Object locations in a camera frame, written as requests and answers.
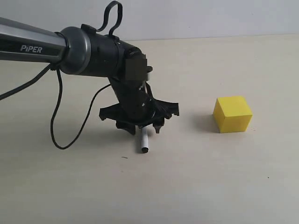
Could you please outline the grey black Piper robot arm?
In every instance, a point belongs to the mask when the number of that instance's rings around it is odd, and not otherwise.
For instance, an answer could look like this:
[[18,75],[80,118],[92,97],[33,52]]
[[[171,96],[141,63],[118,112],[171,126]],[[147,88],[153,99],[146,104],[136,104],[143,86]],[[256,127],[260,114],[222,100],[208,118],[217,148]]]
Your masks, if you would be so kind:
[[166,119],[179,115],[178,103],[154,98],[148,84],[152,67],[138,47],[99,35],[88,25],[50,32],[1,18],[0,58],[50,63],[68,75],[106,77],[118,103],[101,108],[99,117],[114,120],[131,134],[148,125],[159,132]]

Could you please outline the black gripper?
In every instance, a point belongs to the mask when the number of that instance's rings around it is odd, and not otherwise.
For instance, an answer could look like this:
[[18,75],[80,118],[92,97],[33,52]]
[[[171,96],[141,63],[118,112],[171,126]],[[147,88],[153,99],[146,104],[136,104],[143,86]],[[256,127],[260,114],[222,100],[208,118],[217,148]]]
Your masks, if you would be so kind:
[[157,100],[146,93],[116,94],[118,103],[101,108],[101,120],[111,119],[118,129],[136,134],[136,126],[153,124],[155,132],[160,133],[164,120],[179,115],[178,103]]

